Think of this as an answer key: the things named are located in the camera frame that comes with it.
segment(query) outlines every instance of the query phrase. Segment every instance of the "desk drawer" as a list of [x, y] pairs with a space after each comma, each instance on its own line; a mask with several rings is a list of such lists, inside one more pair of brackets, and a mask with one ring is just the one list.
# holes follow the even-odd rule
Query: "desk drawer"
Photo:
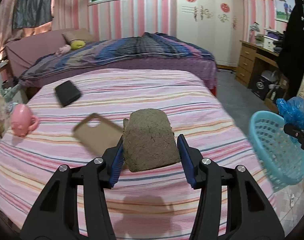
[[250, 49], [248, 47], [242, 46], [241, 56], [246, 57], [246, 58], [254, 61], [255, 60], [255, 54], [256, 54], [255, 49]]
[[248, 72], [252, 73], [254, 61], [245, 58], [243, 56], [239, 57], [239, 66], [247, 70]]
[[236, 70], [236, 76], [248, 84], [250, 82], [251, 73], [246, 71], [244, 68], [238, 67]]

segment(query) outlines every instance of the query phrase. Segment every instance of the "striped wallpaper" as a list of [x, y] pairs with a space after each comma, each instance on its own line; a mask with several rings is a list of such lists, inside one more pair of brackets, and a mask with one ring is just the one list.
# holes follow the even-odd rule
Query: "striped wallpaper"
[[176, 0], [55, 0], [52, 29], [87, 28], [97, 40], [162, 32], [176, 36]]
[[264, 28], [283, 33], [287, 24], [275, 21], [274, 7], [274, 0], [244, 0], [244, 41], [248, 41], [248, 30], [254, 22], [260, 25], [260, 33], [264, 33]]

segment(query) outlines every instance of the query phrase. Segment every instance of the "blue plastic basket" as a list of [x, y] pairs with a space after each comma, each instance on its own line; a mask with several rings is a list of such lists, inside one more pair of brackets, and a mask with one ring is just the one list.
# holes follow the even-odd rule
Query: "blue plastic basket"
[[283, 127], [284, 119], [268, 111], [253, 114], [249, 124], [249, 140], [274, 191], [304, 178], [304, 150], [300, 143], [291, 141]]

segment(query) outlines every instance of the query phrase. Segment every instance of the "wardrobe door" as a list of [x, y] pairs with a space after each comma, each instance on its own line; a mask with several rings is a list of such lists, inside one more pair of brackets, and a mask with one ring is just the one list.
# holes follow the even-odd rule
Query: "wardrobe door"
[[215, 0], [215, 42], [213, 54], [216, 63], [227, 66], [230, 59], [232, 29], [232, 0]]
[[244, 29], [244, 2], [243, 0], [232, 0], [231, 9], [232, 35], [230, 43], [229, 66], [237, 67], [239, 62], [239, 53], [241, 51], [241, 42]]
[[213, 53], [215, 40], [215, 0], [199, 0], [199, 46]]
[[198, 0], [177, 0], [177, 38], [198, 44], [198, 23], [199, 23]]

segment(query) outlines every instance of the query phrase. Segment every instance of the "sponge block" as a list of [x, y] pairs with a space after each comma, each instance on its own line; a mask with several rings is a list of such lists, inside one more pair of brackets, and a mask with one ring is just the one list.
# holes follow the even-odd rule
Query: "sponge block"
[[132, 172], [152, 170], [180, 162], [167, 115], [157, 109], [141, 109], [124, 122], [123, 154]]

